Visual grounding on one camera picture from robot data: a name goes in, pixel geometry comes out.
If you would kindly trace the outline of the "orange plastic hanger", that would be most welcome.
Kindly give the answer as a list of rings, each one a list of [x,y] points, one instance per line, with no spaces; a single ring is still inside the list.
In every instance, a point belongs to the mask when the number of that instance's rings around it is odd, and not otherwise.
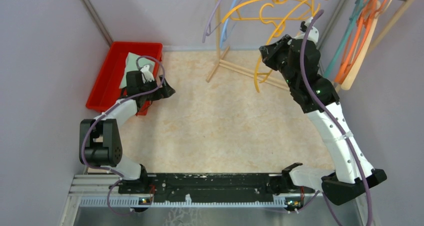
[[[378,9],[378,0],[369,0],[367,5],[362,9],[358,19],[355,22],[353,30],[351,31],[348,42],[341,51],[341,63],[334,82],[343,84],[351,71],[354,61],[356,60],[357,52],[362,49],[365,38],[368,36],[368,24],[373,17],[372,14]]]
[[[370,50],[371,40],[380,16],[392,0],[356,0],[349,17],[342,40],[326,70],[332,71],[336,61],[341,59],[333,81],[343,90],[351,88]]]

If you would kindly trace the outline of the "lilac plastic hanger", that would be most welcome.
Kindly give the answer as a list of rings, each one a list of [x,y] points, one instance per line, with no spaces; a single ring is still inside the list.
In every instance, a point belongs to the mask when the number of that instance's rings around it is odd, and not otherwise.
[[[222,47],[222,44],[228,39],[230,36],[232,29],[228,29],[228,19],[224,21],[224,23],[221,23],[221,20],[218,19],[217,21],[214,20],[216,16],[218,16],[218,11],[221,9],[221,4],[225,0],[215,0],[215,3],[212,7],[212,10],[210,11],[210,14],[208,15],[206,24],[203,28],[203,33],[201,37],[201,42],[205,43],[206,38],[209,37],[211,34],[215,33],[218,28],[220,28],[223,25],[223,28],[219,34],[219,45]],[[235,6],[237,6],[240,3],[244,3],[247,0],[231,0],[231,3],[229,5],[229,8],[232,9]]]

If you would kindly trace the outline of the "teal plastic hanger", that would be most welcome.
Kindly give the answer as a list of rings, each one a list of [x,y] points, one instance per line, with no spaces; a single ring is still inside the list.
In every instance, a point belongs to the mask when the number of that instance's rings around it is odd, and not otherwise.
[[[337,5],[337,9],[334,11],[330,23],[328,24],[325,33],[327,33],[327,37],[330,36],[332,33],[333,28],[336,26],[336,21],[339,19],[339,17],[342,15],[344,8],[348,5],[349,0],[340,0],[339,4]],[[333,54],[333,57],[331,61],[328,63],[328,65],[323,68],[323,77],[329,79],[330,75],[333,71],[334,66],[336,65],[336,61],[339,59],[340,54],[345,47],[345,45],[348,42],[348,37],[350,33],[352,32],[355,22],[358,19],[362,9],[367,5],[369,0],[355,0],[354,7],[350,13],[350,16],[348,18],[348,23],[346,25],[346,29],[344,31],[344,34],[338,44],[337,49],[335,50],[335,53]]]

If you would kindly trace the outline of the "beige plastic hanger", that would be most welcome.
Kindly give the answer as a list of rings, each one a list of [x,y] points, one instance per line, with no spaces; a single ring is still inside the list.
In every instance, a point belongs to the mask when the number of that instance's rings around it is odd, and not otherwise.
[[[338,88],[342,89],[342,90],[349,90],[351,88],[351,86],[353,85],[353,82],[355,81],[357,74],[361,68],[362,63],[365,60],[365,57],[367,55],[367,52],[369,51],[370,48],[370,44],[371,44],[371,40],[373,37],[373,34],[375,32],[377,23],[378,23],[378,19],[380,17],[381,14],[383,14],[387,8],[390,6],[392,0],[383,0],[383,2],[379,2],[377,0],[377,6],[378,9],[372,14],[372,18],[370,19],[370,22],[368,23],[367,26],[367,30],[368,35],[367,37],[364,39],[364,44],[362,46],[362,49],[360,49],[356,55],[355,61],[353,63],[353,67],[350,70],[347,78],[345,79],[345,81],[343,82],[343,84],[338,84]]]

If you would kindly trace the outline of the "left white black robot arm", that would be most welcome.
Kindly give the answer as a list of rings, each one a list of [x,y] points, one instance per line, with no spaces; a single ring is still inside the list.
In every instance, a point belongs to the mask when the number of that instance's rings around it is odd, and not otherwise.
[[[119,128],[144,110],[146,103],[169,98],[174,93],[164,75],[156,80],[149,72],[128,72],[126,86],[116,103],[97,117],[81,121],[80,162],[118,175],[120,194],[146,193],[150,186],[146,168],[124,155]]]

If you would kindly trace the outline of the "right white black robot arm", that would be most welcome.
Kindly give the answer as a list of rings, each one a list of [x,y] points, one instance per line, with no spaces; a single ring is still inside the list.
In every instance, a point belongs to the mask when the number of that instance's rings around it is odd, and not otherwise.
[[[287,192],[300,186],[323,192],[333,204],[340,206],[364,194],[363,181],[372,188],[387,179],[366,159],[343,116],[340,98],[331,82],[319,74],[321,57],[316,44],[307,40],[304,65],[301,66],[301,39],[285,35],[270,45],[259,48],[262,62],[282,74],[290,95],[318,130],[330,156],[334,170],[323,170],[295,163],[285,169],[281,185]]]

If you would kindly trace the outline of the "light green folded cloth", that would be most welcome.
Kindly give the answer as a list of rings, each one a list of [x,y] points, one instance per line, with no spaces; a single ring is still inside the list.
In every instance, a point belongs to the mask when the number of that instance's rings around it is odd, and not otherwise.
[[[125,68],[122,80],[119,85],[119,89],[123,89],[127,87],[127,73],[130,71],[139,71],[141,66],[146,64],[152,64],[155,67],[155,63],[145,57],[141,57],[140,55],[134,53],[128,53],[125,59]]]

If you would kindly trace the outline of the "red plastic tray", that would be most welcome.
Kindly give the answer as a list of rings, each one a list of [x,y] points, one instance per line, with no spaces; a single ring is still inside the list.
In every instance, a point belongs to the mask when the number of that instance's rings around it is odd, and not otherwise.
[[[157,42],[112,43],[85,104],[86,108],[102,113],[115,104],[121,95],[120,83],[129,53],[148,55],[162,61],[162,49],[163,44]]]

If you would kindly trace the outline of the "wooden clothes rack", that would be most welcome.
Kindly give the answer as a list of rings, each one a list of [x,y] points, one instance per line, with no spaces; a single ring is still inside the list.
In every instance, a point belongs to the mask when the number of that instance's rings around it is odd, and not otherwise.
[[[370,54],[378,46],[378,44],[382,41],[382,39],[387,34],[390,33],[391,28],[395,25],[395,23],[397,23],[399,21],[400,17],[405,13],[405,11],[411,6],[411,4],[414,1],[415,0],[403,0],[403,4],[397,9],[397,11],[394,13],[392,18],[387,22],[387,24],[381,30],[379,35],[377,37],[374,37],[374,36],[372,37],[370,49],[369,49],[369,52],[367,53],[367,55]],[[218,16],[215,17],[216,22],[218,22],[218,19],[220,19],[220,20],[222,19],[220,12],[221,12],[221,10],[218,11]],[[248,69],[248,68],[242,67],[240,65],[231,63],[229,61],[226,61],[225,56],[228,53],[230,47],[227,46],[224,50],[221,50],[222,47],[220,47],[220,44],[219,44],[219,34],[220,34],[222,29],[223,29],[223,25],[216,30],[217,61],[216,61],[214,68],[211,70],[211,72],[209,73],[209,75],[206,78],[207,82],[210,82],[210,80],[213,78],[213,76],[215,75],[215,73],[216,73],[216,71],[219,67],[224,67],[224,68],[229,69],[231,71],[234,71],[234,72],[237,72],[237,73],[240,73],[240,74],[243,74],[245,76],[253,78],[254,81],[255,81],[254,85],[255,85],[256,88],[258,88],[260,83],[268,83],[268,84],[274,85],[278,88],[288,90],[288,85],[286,83],[283,83],[281,80],[277,80],[277,79],[271,77],[270,72],[259,72],[259,66],[258,65],[255,67],[254,70],[252,70],[252,69]],[[341,90],[341,89],[338,88],[337,84],[336,84],[335,89],[336,89],[336,91]]]

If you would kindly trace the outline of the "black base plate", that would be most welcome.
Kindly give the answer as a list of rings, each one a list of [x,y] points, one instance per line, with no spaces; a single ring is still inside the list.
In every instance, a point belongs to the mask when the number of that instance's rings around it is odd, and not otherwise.
[[[270,203],[275,196],[300,193],[282,174],[155,173],[122,181],[120,194],[148,194],[155,203]]]

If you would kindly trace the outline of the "aluminium frame rail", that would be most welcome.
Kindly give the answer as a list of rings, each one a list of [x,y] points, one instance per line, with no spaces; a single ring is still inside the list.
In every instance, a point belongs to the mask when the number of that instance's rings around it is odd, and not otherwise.
[[[294,186],[281,174],[148,174],[120,180],[107,174],[76,175],[70,192],[89,204],[122,207],[301,208],[315,190]]]

